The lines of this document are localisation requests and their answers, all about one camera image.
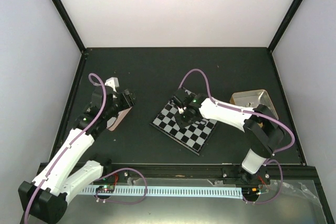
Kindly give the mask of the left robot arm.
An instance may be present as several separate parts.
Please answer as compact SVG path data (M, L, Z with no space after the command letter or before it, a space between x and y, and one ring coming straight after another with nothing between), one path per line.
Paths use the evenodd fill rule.
M96 88L90 103L76 119L74 127L48 165L33 179L23 181L18 194L25 212L24 221L34 216L45 223L58 223L73 198L99 179L108 181L113 174L110 159L94 158L74 174L80 157L106 129L119 124L135 104L135 93L116 92L112 87Z

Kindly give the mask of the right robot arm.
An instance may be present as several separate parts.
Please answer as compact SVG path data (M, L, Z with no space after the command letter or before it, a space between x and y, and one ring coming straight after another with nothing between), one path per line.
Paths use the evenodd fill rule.
M259 169L271 158L285 136L284 130L273 121L273 113L262 104L256 108L240 107L205 94L188 94L184 88L174 92L171 102L177 107L175 119L181 128L207 119L233 126L247 134L249 150L232 177L243 184L251 184L258 177Z

